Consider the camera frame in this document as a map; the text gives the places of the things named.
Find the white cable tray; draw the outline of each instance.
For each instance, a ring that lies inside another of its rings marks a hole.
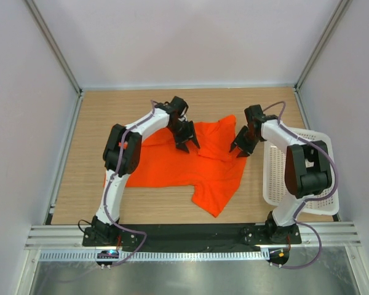
[[[119,252],[117,259],[97,259],[101,250],[43,250],[39,261],[120,261],[126,258],[129,252]],[[268,260],[268,249],[256,252],[236,253],[150,253],[138,252],[129,259],[129,262],[151,261],[237,261],[237,260]]]

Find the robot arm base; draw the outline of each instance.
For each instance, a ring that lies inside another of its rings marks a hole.
[[[269,212],[265,221],[265,231],[273,244],[287,243],[287,237],[290,235],[299,236],[299,228],[294,223],[290,226],[278,226],[274,220],[272,212]]]
[[[103,223],[97,216],[92,219],[92,226],[85,228],[82,246],[114,246],[117,243],[117,237],[121,230],[113,224]]]

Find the metal frame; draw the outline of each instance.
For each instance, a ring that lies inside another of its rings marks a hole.
[[[336,27],[338,26],[340,20],[343,18],[344,14],[348,10],[350,3],[352,0],[340,0],[339,4],[336,6],[335,11],[333,12],[328,24],[326,25],[324,32],[321,35],[320,40],[318,41],[317,45],[315,46],[310,58],[308,59],[302,73],[295,84],[295,88],[298,90],[302,87],[304,81],[306,80],[308,74],[310,73],[311,69],[314,66],[314,63],[319,58],[320,54],[322,53],[323,49],[327,45],[328,41],[330,40],[333,32],[335,32]]]
[[[137,85],[123,87],[85,87],[83,91],[116,91],[116,90],[157,90],[157,89],[232,89],[232,88],[269,88],[269,87],[294,87],[295,83],[275,84],[186,84],[186,85]]]
[[[306,115],[306,110],[302,104],[301,99],[301,87],[306,80],[308,74],[310,73],[312,67],[317,61],[318,57],[325,48],[327,42],[331,38],[334,30],[336,29],[339,21],[342,19],[345,11],[349,7],[352,0],[340,0],[339,4],[333,15],[330,18],[324,32],[321,35],[319,42],[317,43],[315,49],[313,50],[309,60],[306,63],[297,83],[295,85],[273,85],[277,86],[289,86],[293,87],[295,97],[300,109],[301,115],[304,120],[306,128],[311,126],[308,117]],[[50,30],[45,23],[42,15],[40,14],[37,5],[34,0],[23,0],[29,9],[31,15],[36,21],[38,27],[40,28],[43,36],[45,37],[49,47],[52,49],[54,55],[56,56],[59,64],[63,68],[67,78],[73,85],[75,91],[79,95],[76,102],[73,116],[71,118],[71,123],[68,128],[68,134],[66,137],[65,145],[61,153],[61,159],[58,166],[58,171],[54,180],[54,186],[52,188],[51,198],[50,198],[50,208],[48,213],[53,213],[55,202],[58,194],[58,189],[62,181],[63,172],[65,168],[65,163],[67,160],[69,147],[71,146],[71,140],[74,134],[74,129],[76,126],[77,118],[81,108],[81,103],[83,99],[82,89],[80,88],[76,78],[74,77],[68,63],[66,62],[60,48],[55,42],[54,37],[50,33]],[[192,85],[192,88],[207,88],[213,87],[217,88],[218,85]],[[221,85],[222,87],[249,87],[249,85]],[[153,89],[155,87],[145,86],[137,87],[137,89]],[[187,86],[168,86],[166,88],[189,88]],[[323,246],[345,246],[347,255],[349,256],[350,263],[357,280],[357,284],[360,288],[362,294],[369,294],[369,276],[367,273],[367,263],[364,258],[364,251],[361,246],[359,236],[352,222],[315,222],[312,223],[313,227],[318,231],[321,236]],[[317,239],[315,235],[307,228],[300,227],[301,236],[303,239],[303,244],[293,245],[294,247],[315,247],[318,246]],[[72,252],[83,251],[95,251],[96,248],[86,248],[81,245],[82,243],[82,232],[79,231],[77,226],[33,226],[30,230],[28,239],[26,241],[24,255],[23,255],[23,274],[20,278],[18,284],[17,294],[24,295],[28,294],[31,289],[34,274],[40,258],[41,253],[48,253],[49,251],[58,250],[68,250]],[[267,248],[272,245],[265,245],[263,248]]]
[[[359,236],[353,222],[312,222],[309,224],[319,233],[323,246],[360,246]],[[299,229],[303,243],[292,245],[292,247],[318,247],[319,243],[312,230],[304,226],[299,226]],[[25,249],[95,249],[96,247],[82,246],[83,235],[78,226],[32,226]],[[263,245],[264,248],[280,246],[285,247],[286,245]]]
[[[75,126],[76,126],[76,122],[78,120],[79,111],[81,110],[81,105],[82,105],[83,99],[84,99],[84,95],[83,95],[83,92],[81,92],[80,95],[77,98],[76,103],[75,103],[73,115],[71,116],[71,121],[69,123],[68,130],[67,130],[66,140],[65,140],[63,149],[61,151],[59,166],[57,168],[57,172],[56,172],[55,180],[54,180],[54,185],[53,185],[52,191],[50,193],[49,207],[47,209],[47,213],[46,213],[46,216],[45,216],[45,219],[44,219],[46,221],[45,223],[47,223],[47,221],[49,221],[48,223],[50,224],[49,216],[52,217],[52,215],[54,213],[54,210],[55,210],[56,200],[57,200],[57,196],[58,196],[58,193],[59,193],[59,188],[60,188],[60,185],[62,183],[61,181],[63,179],[63,174],[64,174],[64,170],[65,170],[66,162],[67,162],[67,158],[68,158],[68,153],[69,153],[69,149],[71,147],[71,142],[73,140]]]
[[[57,45],[54,37],[52,36],[40,11],[38,10],[36,3],[34,3],[34,0],[23,0],[23,2],[26,4],[27,8],[30,11],[30,14],[34,18],[34,21],[40,28],[41,33],[44,35],[45,40],[47,41],[49,47],[52,49],[54,55],[56,56],[57,61],[61,65],[61,68],[64,70],[71,85],[74,87],[76,93],[78,95],[81,95],[82,89],[80,88],[77,80],[75,79],[73,72],[69,68],[67,61],[65,60],[63,54],[61,53],[59,46]]]

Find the white wall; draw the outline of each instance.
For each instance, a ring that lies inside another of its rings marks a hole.
[[[82,87],[294,84],[338,0],[36,0]]]
[[[0,295],[42,224],[76,93],[23,1],[0,1]]]
[[[311,127],[332,138],[340,214],[369,257],[369,0],[352,2],[301,93]]]

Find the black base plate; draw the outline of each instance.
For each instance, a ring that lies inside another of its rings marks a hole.
[[[116,246],[117,237],[120,235],[120,230],[116,227],[112,227],[112,233],[110,238],[99,236],[95,229],[92,227],[86,227],[84,232],[84,238],[82,240],[82,246],[84,247],[99,247],[99,246]]]
[[[266,235],[263,224],[126,224],[124,226],[148,234],[140,250],[142,252],[247,252],[259,251],[259,245],[274,244]],[[298,228],[296,229],[290,234],[292,245],[302,242]],[[133,251],[142,239],[142,235],[122,232],[123,250]]]

